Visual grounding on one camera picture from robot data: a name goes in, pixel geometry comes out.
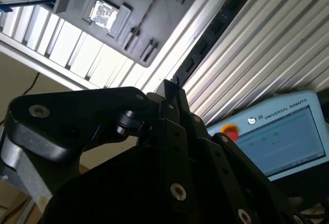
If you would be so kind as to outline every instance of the black cable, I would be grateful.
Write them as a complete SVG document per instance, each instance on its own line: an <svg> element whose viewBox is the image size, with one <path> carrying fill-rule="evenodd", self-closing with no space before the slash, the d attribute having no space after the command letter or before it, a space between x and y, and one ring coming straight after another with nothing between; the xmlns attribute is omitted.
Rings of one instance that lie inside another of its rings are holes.
<svg viewBox="0 0 329 224"><path fill-rule="evenodd" d="M34 78L32 84L31 84L31 86L30 86L26 91L23 92L22 96L28 94L28 93L33 89L33 87L35 86L35 84L36 84L36 82L37 82L39 76L40 76L40 73L38 72L38 73L36 74L36 76L35 76L35 78ZM5 122L5 119L3 119L3 120L0 122L0 126L3 125L4 122Z"/></svg>

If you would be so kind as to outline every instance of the corrugated metal wall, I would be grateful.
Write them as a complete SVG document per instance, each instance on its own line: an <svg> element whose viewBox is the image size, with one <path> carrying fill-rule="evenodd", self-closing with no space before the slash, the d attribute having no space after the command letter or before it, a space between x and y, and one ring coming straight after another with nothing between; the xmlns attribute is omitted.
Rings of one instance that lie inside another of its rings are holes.
<svg viewBox="0 0 329 224"><path fill-rule="evenodd" d="M278 90L329 87L329 0L250 0L186 84L206 123Z"/></svg>
<svg viewBox="0 0 329 224"><path fill-rule="evenodd" d="M170 79L225 0L196 0L149 68L41 7L0 17L0 50L71 89ZM329 0L249 0L187 82L208 124L278 90L329 87Z"/></svg>

